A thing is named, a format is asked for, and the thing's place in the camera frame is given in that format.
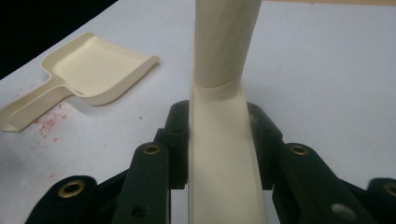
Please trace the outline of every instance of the cream plastic scoop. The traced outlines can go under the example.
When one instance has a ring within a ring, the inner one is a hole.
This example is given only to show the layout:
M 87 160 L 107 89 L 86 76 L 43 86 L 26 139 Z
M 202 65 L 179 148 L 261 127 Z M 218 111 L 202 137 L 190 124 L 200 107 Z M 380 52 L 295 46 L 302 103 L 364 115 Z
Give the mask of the cream plastic scoop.
M 0 110 L 0 128 L 18 132 L 69 95 L 90 105 L 107 104 L 160 60 L 83 34 L 49 54 L 41 67 L 49 79 Z

